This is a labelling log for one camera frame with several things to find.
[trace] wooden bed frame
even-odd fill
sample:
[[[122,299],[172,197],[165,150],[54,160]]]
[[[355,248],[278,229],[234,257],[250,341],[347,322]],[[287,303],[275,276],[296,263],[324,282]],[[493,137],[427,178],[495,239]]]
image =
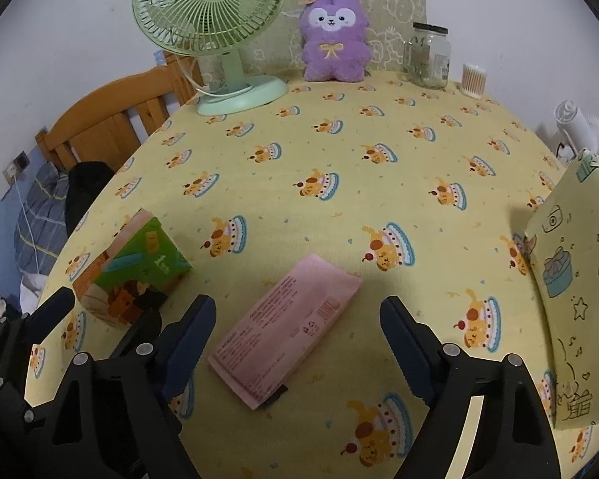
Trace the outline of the wooden bed frame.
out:
[[[42,155],[58,169],[69,171],[78,161],[103,161],[117,171],[140,146],[129,120],[129,108],[137,110],[148,135],[169,117],[163,97],[174,92],[179,104],[196,93],[173,54],[165,52],[166,66],[113,81],[87,95],[67,110],[51,131],[40,131],[36,142]],[[194,58],[182,63],[193,79],[203,84]]]

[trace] purple plush toy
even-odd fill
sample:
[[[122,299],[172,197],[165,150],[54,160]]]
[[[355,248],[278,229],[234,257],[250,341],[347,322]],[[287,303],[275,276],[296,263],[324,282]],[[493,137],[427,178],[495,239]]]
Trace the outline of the purple plush toy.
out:
[[[371,49],[364,42],[369,19],[359,0],[316,0],[299,19],[306,41],[301,58],[306,63],[307,81],[336,79],[357,83]]]

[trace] yellow tablecloth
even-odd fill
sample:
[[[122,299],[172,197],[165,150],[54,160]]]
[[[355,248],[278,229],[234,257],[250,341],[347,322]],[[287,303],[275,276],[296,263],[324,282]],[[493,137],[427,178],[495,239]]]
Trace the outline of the yellow tablecloth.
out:
[[[173,402],[206,478],[393,477],[426,407],[379,327],[390,295],[443,342],[483,358],[520,354],[554,415],[545,317],[515,243],[562,173],[548,149],[499,103],[464,97],[454,84],[422,91],[383,72],[359,85],[295,74],[289,87],[279,101],[228,117],[199,116],[194,103],[175,113],[93,204],[43,299],[70,285],[76,265],[106,249],[127,216],[145,208],[160,219],[193,264],[161,309],[164,325],[197,294],[217,305],[205,354]],[[235,238],[224,235],[232,230]],[[251,411],[206,356],[311,252],[363,285],[286,381],[289,391]],[[34,349],[28,401],[53,397],[75,352],[105,358],[121,337],[78,306]],[[462,474],[479,406],[449,477]],[[365,421],[372,438],[356,430]],[[599,426],[555,438],[569,478],[599,449]]]

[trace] pink packet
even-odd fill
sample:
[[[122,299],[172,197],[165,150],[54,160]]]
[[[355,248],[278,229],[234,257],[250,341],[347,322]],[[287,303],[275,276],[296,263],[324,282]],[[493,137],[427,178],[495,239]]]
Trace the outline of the pink packet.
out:
[[[257,301],[209,363],[257,409],[324,336],[360,285],[361,277],[311,254]]]

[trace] fan stand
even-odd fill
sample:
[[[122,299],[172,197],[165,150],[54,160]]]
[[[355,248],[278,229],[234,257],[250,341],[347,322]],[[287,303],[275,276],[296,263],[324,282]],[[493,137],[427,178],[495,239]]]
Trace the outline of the fan stand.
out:
[[[228,115],[257,108],[279,99],[288,92],[286,83],[271,75],[244,76],[237,49],[222,55],[222,69],[226,82],[215,95],[201,95],[197,105],[200,115]],[[239,95],[223,96],[245,90]]]

